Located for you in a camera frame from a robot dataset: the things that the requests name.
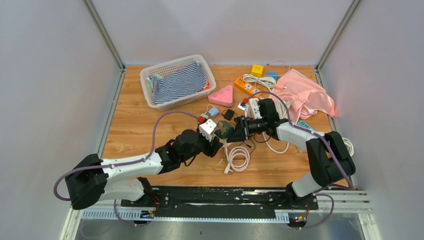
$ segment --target white backdrop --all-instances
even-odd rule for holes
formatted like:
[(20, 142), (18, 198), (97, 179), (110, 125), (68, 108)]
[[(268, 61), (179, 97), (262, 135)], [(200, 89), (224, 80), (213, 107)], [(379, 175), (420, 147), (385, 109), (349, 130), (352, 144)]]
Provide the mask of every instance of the white backdrop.
[(93, 0), (126, 65), (317, 64), (351, 0)]
[(424, 1), (364, 0), (323, 69), (383, 240), (423, 239)]
[(58, 239), (53, 184), (97, 152), (120, 72), (81, 0), (0, 1), (0, 36), (0, 238)]

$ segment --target wooden tabletop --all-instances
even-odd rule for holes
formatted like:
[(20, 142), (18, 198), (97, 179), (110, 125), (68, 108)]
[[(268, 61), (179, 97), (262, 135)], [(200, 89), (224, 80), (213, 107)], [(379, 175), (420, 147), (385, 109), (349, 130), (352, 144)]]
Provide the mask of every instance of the wooden tabletop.
[[(113, 116), (110, 132), (107, 137), (103, 158), (125, 158), (148, 153), (152, 144), (152, 129), (156, 119), (163, 114), (150, 108), (143, 94), (140, 83), (140, 71), (146, 66), (130, 66), (127, 68), (117, 107)], [(312, 66), (294, 66), (306, 77), (316, 81)], [(216, 80), (216, 89), (232, 85), (243, 74), (249, 74), (251, 66), (211, 65), (210, 69)], [(264, 73), (273, 71), (279, 75), (287, 72), (287, 66), (265, 66)], [(238, 102), (246, 97), (240, 90), (234, 88), (234, 106), (231, 108), (239, 115), (243, 112), (237, 108)], [(206, 111), (207, 98), (191, 102), (173, 110), (184, 110), (197, 116)], [(220, 111), (227, 109), (217, 106)], [(218, 115), (214, 120), (224, 120)], [(317, 115), (305, 120), (311, 127), (321, 132), (330, 132), (332, 129), (327, 115), (318, 112)], [(174, 139), (186, 129), (195, 130), (197, 122), (194, 118), (174, 113), (165, 116), (156, 130), (155, 148), (163, 146), (170, 139)], [(269, 144), (277, 151), (286, 148), (286, 143), (271, 139)], [(161, 175), (145, 176), (152, 185), (168, 186), (252, 186), (252, 187), (285, 187), (307, 172), (309, 163), (306, 153), (299, 153), (294, 145), (290, 145), (284, 154), (272, 152), (265, 143), (256, 143), (256, 149), (251, 154), (250, 164), (243, 172), (224, 174), (227, 161), (220, 150), (215, 157), (210, 158), (199, 154), (194, 162), (186, 167), (183, 164), (179, 169)]]

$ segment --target navy and white striped fabric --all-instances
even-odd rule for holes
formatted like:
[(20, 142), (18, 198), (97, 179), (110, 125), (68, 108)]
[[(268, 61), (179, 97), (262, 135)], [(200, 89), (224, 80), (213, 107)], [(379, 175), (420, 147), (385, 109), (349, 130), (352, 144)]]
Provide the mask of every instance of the navy and white striped fabric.
[(153, 101), (163, 104), (200, 92), (207, 83), (205, 69), (200, 62), (193, 62), (162, 79), (148, 76), (153, 86)]

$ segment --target pink cloth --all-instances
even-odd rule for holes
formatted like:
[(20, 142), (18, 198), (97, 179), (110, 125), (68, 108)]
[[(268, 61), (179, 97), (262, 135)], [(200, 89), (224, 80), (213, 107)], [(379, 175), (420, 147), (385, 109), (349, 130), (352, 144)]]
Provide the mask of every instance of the pink cloth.
[(327, 95), (326, 90), (294, 69), (278, 79), (272, 92), (291, 103), (288, 111), (291, 120), (295, 123), (298, 122), (299, 117), (307, 119), (317, 114), (318, 110), (333, 118), (339, 114), (333, 99)]

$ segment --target white laundry basket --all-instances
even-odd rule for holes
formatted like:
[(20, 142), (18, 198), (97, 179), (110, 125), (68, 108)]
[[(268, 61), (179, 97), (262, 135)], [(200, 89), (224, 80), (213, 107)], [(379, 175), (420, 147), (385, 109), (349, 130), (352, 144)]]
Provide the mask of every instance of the white laundry basket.
[[(152, 96), (152, 93), (150, 92), (150, 89), (147, 87), (149, 82), (147, 80), (147, 77), (149, 75), (154, 75), (154, 74), (159, 74), (162, 77), (166, 77), (172, 73), (175, 73), (187, 67), (188, 65), (194, 62), (200, 62), (203, 65), (204, 73), (206, 75), (207, 81), (209, 81), (209, 89), (206, 89), (206, 90), (203, 90), (188, 96), (183, 96), (168, 102), (156, 104), (153, 101), (153, 96)], [(209, 68), (205, 59), (199, 54), (186, 56), (186, 57), (182, 57), (182, 58), (168, 61), (165, 63), (161, 63), (158, 65), (147, 67), (141, 70), (140, 81), (141, 81), (141, 87), (143, 88), (144, 97), (147, 100), (148, 106), (151, 108), (157, 109), (159, 111), (165, 111), (168, 109), (181, 106), (183, 104), (191, 103), (196, 100), (206, 98), (217, 87), (217, 84), (215, 83), (215, 78), (214, 78), (214, 75), (212, 75), (211, 69)]]

